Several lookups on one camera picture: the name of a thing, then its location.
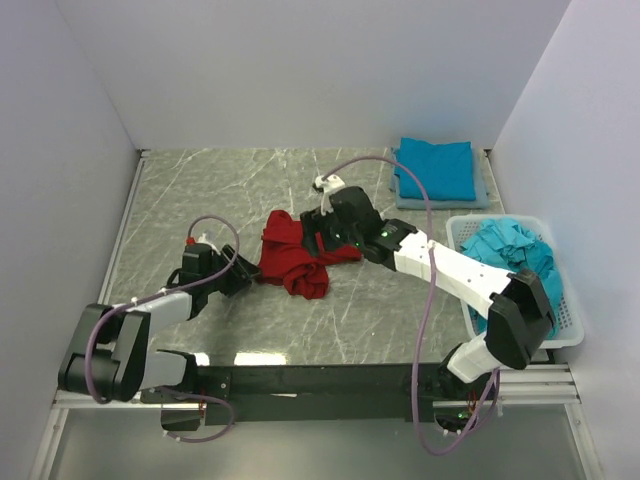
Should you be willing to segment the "red t shirt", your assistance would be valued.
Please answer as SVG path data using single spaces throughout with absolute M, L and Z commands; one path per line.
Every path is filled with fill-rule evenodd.
M 290 295 L 307 300 L 325 297 L 329 290 L 326 268 L 358 262 L 362 255 L 351 246 L 326 251 L 320 237 L 316 238 L 320 254 L 314 257 L 303 248 L 301 222 L 293 220 L 284 210 L 272 211 L 261 237 L 258 282 L 283 287 Z

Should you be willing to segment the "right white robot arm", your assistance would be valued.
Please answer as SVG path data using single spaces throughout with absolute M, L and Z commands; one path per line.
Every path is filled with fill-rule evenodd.
M 555 323 L 537 274 L 492 267 L 432 239 L 416 226 L 384 219 L 360 187 L 324 194 L 300 216 L 302 245 L 310 255 L 356 248 L 371 263 L 429 282 L 487 321 L 486 330 L 456 346 L 432 381 L 447 399 L 460 399 L 474 383 L 501 367 L 523 370 Z

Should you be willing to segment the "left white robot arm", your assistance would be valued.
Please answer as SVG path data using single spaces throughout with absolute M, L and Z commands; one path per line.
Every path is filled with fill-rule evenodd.
M 164 387 L 176 401 L 193 399 L 200 388 L 196 356 L 177 350 L 150 348 L 152 337 L 168 327 L 190 321 L 207 306 L 209 296 L 231 297 L 250 287 L 259 267 L 233 247 L 209 243 L 185 247 L 181 266 L 148 302 L 120 305 L 93 303 L 80 316 L 58 371 L 58 388 L 90 393 L 86 384 L 87 345 L 94 390 L 102 403 L 127 402 L 140 391 Z

